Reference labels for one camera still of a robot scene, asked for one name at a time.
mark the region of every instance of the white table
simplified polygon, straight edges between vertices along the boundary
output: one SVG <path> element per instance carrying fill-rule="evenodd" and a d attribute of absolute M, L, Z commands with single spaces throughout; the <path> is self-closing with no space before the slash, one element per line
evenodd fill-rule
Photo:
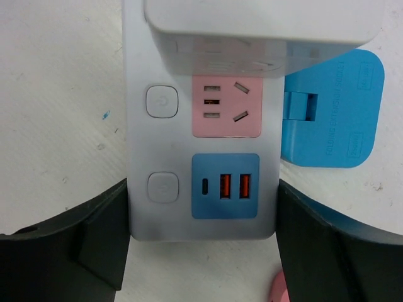
<path fill-rule="evenodd" d="M 281 178 L 310 197 L 399 234 L 402 29 L 403 2 L 387 0 L 382 31 L 364 46 L 386 70 L 370 158 L 348 170 L 281 166 Z M 2 0 L 0 41 L 0 231 L 13 233 L 126 176 L 121 4 Z M 275 237 L 176 244 L 132 240 L 116 301 L 264 301 L 279 269 Z"/>

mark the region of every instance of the square button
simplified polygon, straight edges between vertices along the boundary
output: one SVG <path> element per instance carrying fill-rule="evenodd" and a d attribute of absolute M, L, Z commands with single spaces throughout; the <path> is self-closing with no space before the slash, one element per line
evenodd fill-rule
<path fill-rule="evenodd" d="M 150 87 L 145 102 L 153 118 L 172 118 L 178 112 L 178 92 L 171 86 Z"/>
<path fill-rule="evenodd" d="M 178 177 L 170 172 L 153 173 L 149 177 L 148 192 L 156 203 L 172 203 L 178 198 Z"/>

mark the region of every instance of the blue speck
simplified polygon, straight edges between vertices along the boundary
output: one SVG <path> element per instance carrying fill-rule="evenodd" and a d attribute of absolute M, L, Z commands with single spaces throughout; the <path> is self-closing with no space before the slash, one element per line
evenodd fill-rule
<path fill-rule="evenodd" d="M 107 112 L 105 112 L 105 114 L 102 116 L 102 120 L 106 119 L 106 118 L 109 116 L 110 113 L 111 113 L 110 110 L 108 110 Z"/>

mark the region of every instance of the pink object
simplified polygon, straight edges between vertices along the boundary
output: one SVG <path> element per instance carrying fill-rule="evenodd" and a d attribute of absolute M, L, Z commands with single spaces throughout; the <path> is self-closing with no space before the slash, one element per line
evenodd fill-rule
<path fill-rule="evenodd" d="M 283 271 L 279 272 L 271 283 L 269 302 L 290 302 Z"/>
<path fill-rule="evenodd" d="M 258 137 L 261 133 L 262 97 L 262 78 L 194 75 L 193 135 Z"/>

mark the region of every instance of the pink electrical outlet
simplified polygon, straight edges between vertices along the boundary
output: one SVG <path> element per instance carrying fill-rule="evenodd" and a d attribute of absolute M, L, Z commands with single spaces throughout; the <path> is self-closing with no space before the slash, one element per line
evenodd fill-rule
<path fill-rule="evenodd" d="M 196 137 L 258 137 L 263 79 L 194 75 L 192 130 Z"/>

